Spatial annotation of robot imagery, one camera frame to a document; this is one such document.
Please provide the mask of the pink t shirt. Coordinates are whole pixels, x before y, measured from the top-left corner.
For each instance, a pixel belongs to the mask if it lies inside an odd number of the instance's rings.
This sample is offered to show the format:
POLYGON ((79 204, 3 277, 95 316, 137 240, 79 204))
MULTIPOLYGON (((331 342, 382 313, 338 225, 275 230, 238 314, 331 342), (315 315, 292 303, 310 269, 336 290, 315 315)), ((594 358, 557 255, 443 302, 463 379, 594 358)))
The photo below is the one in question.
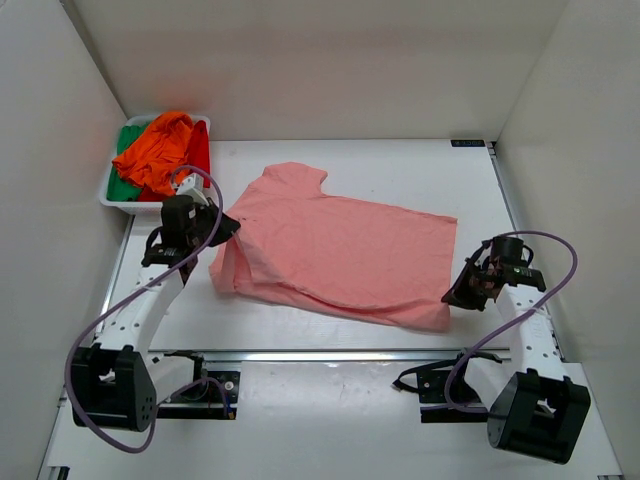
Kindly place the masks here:
POLYGON ((241 227, 209 274, 217 292, 444 332, 457 221, 323 192, 324 170, 270 165, 229 209, 241 227))

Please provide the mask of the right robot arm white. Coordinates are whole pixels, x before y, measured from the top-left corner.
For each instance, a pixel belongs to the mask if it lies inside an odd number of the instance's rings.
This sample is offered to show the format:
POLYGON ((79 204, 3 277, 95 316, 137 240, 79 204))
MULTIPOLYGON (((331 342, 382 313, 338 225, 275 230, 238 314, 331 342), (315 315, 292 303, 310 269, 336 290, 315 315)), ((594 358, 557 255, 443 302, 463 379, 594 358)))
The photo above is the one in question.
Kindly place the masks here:
POLYGON ((531 266, 533 252, 520 231, 482 242, 442 302, 481 311, 493 301, 503 323, 467 349, 444 386, 446 406, 487 417, 495 449, 566 464, 591 406, 587 387, 574 382, 555 343, 546 303, 573 277, 548 288, 531 266))

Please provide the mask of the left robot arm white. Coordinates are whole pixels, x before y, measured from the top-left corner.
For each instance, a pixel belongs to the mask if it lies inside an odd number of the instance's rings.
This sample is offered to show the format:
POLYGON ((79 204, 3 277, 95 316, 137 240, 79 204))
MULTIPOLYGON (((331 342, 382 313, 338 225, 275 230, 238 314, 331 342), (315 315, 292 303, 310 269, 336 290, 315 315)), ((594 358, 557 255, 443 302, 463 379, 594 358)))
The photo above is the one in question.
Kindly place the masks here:
POLYGON ((103 321, 102 333, 71 357, 69 384, 77 425, 144 432, 161 402, 177 391, 197 398, 209 373, 194 353, 153 354, 152 340, 186 286, 198 254, 231 240, 239 221, 211 199, 175 195, 147 237, 135 290, 103 321))

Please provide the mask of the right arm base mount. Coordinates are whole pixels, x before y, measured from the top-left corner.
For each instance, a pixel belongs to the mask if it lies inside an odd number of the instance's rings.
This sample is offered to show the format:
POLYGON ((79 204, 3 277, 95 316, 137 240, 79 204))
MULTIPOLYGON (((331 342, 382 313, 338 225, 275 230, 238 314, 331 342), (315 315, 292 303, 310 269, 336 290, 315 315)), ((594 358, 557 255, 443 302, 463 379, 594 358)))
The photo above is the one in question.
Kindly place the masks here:
MULTIPOLYGON (((446 399, 444 395, 446 380, 453 369, 453 366, 458 360, 460 360, 466 350, 462 350, 455 359, 440 360, 432 363, 412 367, 401 372, 396 380, 392 383, 392 387, 399 392, 408 392, 417 394, 419 397, 419 403, 422 405, 434 404, 436 406, 446 405, 446 399), (403 381, 405 376, 414 376, 417 380, 417 385, 412 386, 403 381)), ((498 364, 502 364, 503 361, 496 355, 487 352, 475 353, 471 359, 484 359, 498 364)), ((461 373, 457 374, 451 386, 451 397, 454 401, 459 403, 471 403, 479 401, 479 397, 473 392, 462 379, 465 373, 466 367, 461 369, 461 373)), ((518 418, 521 416, 522 410, 519 405, 520 400, 515 397, 513 399, 513 405, 511 405, 512 412, 509 412, 508 416, 504 416, 504 419, 508 419, 508 422, 513 423, 511 417, 518 418)), ((436 423, 486 423, 489 418, 486 413, 468 413, 455 410, 451 407, 446 407, 436 410, 428 410, 425 406, 421 407, 421 423, 423 424, 436 424, 436 423)))

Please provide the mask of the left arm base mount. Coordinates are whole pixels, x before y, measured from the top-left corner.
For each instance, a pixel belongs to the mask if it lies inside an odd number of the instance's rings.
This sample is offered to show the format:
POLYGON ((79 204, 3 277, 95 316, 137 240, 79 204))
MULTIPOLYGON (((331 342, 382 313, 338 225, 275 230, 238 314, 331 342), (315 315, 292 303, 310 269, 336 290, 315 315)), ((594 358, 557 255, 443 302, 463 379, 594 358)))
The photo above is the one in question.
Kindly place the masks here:
POLYGON ((237 418, 241 369, 204 353, 176 351, 148 357, 159 419, 224 420, 237 418))

